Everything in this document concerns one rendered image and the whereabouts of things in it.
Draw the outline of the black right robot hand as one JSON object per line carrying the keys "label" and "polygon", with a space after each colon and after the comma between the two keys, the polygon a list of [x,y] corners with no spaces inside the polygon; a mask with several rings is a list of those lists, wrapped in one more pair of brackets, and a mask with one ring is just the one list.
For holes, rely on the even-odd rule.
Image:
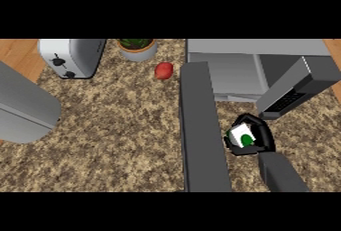
{"label": "black right robot hand", "polygon": [[230,142],[230,134],[224,136],[224,145],[228,151],[236,155],[256,154],[258,152],[274,152],[275,145],[272,135],[265,124],[265,121],[250,114],[241,114],[233,125],[249,125],[250,133],[255,138],[252,145],[239,147]]}

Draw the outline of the white and green milk carton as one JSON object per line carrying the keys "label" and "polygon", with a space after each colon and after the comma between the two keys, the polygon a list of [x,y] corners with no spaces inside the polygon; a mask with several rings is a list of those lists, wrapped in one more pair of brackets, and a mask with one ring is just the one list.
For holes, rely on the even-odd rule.
{"label": "white and green milk carton", "polygon": [[255,137],[246,124],[233,126],[227,130],[225,136],[230,143],[234,144],[239,148],[253,145]]}

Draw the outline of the silver toaster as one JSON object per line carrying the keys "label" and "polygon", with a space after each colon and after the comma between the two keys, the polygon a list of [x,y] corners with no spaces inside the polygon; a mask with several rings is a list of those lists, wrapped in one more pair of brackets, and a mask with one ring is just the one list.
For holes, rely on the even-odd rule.
{"label": "silver toaster", "polygon": [[36,49],[61,79],[91,79],[104,44],[104,39],[39,39]]}

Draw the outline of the potted green plant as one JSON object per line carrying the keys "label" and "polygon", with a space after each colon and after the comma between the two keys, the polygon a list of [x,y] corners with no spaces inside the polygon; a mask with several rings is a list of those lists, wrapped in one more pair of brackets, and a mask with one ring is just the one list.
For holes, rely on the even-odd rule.
{"label": "potted green plant", "polygon": [[131,61],[148,60],[156,54],[154,39],[117,39],[122,56]]}

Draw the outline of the grey microwave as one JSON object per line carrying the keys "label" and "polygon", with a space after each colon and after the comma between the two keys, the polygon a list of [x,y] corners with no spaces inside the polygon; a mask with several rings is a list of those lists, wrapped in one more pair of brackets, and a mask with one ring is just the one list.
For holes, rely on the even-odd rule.
{"label": "grey microwave", "polygon": [[253,102],[280,118],[341,81],[321,39],[187,39],[185,60],[205,62],[216,101]]}

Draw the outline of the dark grey microwave door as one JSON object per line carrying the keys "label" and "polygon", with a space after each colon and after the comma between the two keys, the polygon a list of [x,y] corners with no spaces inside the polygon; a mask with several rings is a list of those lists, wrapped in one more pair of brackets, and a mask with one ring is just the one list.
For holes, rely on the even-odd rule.
{"label": "dark grey microwave door", "polygon": [[184,191],[230,192],[221,129],[206,62],[187,62],[181,66],[178,101]]}

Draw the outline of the red apple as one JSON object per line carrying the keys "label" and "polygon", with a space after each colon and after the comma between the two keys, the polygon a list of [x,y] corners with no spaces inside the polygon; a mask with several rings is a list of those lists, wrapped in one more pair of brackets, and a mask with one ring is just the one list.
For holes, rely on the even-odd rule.
{"label": "red apple", "polygon": [[168,79],[172,74],[172,64],[168,62],[157,63],[154,67],[154,77],[156,79]]}

